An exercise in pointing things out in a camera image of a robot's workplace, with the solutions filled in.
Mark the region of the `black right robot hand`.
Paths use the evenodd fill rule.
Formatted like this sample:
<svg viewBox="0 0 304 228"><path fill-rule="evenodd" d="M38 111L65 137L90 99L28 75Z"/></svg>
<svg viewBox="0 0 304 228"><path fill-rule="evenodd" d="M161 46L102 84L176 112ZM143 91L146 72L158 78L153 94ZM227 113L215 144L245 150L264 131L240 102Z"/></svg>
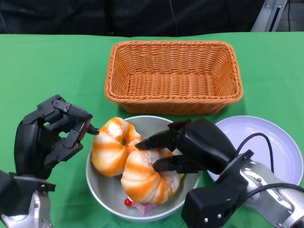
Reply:
<svg viewBox="0 0 304 228"><path fill-rule="evenodd" d="M142 140L135 147L139 150L178 150L179 155L155 161L154 170L179 174L208 171L214 181L237 156L229 138L205 118L172 122L166 130Z"/></svg>

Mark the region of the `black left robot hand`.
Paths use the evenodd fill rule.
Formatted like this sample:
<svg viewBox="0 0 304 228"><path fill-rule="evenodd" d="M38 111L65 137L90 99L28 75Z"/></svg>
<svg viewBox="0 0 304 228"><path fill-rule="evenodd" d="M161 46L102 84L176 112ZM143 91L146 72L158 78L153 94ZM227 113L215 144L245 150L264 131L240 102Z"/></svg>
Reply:
<svg viewBox="0 0 304 228"><path fill-rule="evenodd" d="M82 150L86 133L98 135L92 115L55 95L37 105L19 123L14 145L18 176L48 179L59 162L66 162Z"/></svg>

